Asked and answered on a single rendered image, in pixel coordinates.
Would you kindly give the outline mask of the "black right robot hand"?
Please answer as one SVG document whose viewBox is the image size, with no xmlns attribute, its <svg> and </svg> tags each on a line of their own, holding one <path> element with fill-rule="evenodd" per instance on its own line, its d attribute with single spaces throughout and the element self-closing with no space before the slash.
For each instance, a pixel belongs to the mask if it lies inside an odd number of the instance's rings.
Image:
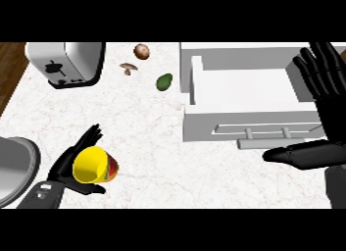
<svg viewBox="0 0 346 251">
<path fill-rule="evenodd" d="M 265 151 L 265 162 L 299 170 L 346 165 L 346 65 L 329 42 L 312 42 L 302 48 L 293 63 L 312 95 L 327 139 Z"/>
</svg>

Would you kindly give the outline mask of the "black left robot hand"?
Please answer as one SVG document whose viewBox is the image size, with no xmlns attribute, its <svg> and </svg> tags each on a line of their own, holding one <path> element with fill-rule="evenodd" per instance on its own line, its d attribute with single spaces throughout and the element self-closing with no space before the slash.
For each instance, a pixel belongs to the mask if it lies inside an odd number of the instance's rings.
<svg viewBox="0 0 346 251">
<path fill-rule="evenodd" d="M 105 194 L 105 189 L 101 185 L 96 185 L 93 183 L 82 183 L 73 176 L 73 164 L 76 157 L 88 147 L 96 145 L 98 140 L 102 136 L 104 135 L 99 125 L 92 125 L 82 135 L 77 143 L 67 148 L 67 150 L 58 157 L 48 173 L 46 179 L 49 181 L 59 181 L 67 188 L 82 193 L 83 195 L 89 195 L 92 193 Z"/>
</svg>

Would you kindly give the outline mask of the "yellow cup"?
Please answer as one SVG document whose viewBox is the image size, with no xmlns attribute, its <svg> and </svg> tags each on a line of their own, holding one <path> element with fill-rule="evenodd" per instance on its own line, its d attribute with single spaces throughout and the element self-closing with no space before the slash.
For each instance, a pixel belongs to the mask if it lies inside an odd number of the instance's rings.
<svg viewBox="0 0 346 251">
<path fill-rule="evenodd" d="M 119 164 L 99 146 L 88 147 L 76 157 L 73 176 L 80 183 L 101 183 L 114 179 Z"/>
</svg>

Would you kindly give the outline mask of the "grey round appliance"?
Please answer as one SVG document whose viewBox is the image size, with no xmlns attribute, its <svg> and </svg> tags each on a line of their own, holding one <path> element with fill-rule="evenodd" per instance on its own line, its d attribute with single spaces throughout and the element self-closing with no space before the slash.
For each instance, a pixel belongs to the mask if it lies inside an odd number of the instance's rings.
<svg viewBox="0 0 346 251">
<path fill-rule="evenodd" d="M 23 137 L 0 137 L 0 208 L 27 191 L 40 165 L 34 142 Z"/>
</svg>

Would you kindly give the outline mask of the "silver toaster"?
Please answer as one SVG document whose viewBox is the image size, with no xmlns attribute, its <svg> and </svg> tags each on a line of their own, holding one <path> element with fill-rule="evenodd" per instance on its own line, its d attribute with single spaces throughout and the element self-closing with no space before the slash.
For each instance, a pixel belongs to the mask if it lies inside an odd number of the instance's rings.
<svg viewBox="0 0 346 251">
<path fill-rule="evenodd" d="M 104 42 L 28 42 L 25 56 L 55 89 L 92 86 L 104 69 Z"/>
</svg>

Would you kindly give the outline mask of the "brown mushroom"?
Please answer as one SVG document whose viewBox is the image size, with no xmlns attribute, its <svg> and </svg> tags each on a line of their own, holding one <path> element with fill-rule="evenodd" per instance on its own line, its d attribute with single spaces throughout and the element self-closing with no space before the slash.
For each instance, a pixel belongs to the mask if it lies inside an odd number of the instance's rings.
<svg viewBox="0 0 346 251">
<path fill-rule="evenodd" d="M 138 71 L 136 66 L 129 64 L 129 63 L 123 63 L 123 64 L 120 64 L 120 66 L 125 68 L 125 74 L 126 75 L 130 75 L 132 71 Z"/>
</svg>

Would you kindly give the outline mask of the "green avocado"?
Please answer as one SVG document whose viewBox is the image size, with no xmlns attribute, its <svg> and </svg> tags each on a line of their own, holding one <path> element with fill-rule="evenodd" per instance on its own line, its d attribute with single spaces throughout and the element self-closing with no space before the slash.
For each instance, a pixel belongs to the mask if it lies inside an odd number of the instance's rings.
<svg viewBox="0 0 346 251">
<path fill-rule="evenodd" d="M 157 79 L 157 89 L 160 91 L 166 91 L 172 86 L 172 82 L 173 82 L 173 75 L 172 74 L 161 75 Z"/>
</svg>

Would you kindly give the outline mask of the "brown potato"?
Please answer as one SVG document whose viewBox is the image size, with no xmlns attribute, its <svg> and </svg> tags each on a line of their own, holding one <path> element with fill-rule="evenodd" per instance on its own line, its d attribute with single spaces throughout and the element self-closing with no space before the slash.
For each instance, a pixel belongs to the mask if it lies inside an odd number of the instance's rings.
<svg viewBox="0 0 346 251">
<path fill-rule="evenodd" d="M 139 60 L 150 58 L 150 48 L 145 44 L 138 44 L 133 48 L 133 54 Z"/>
</svg>

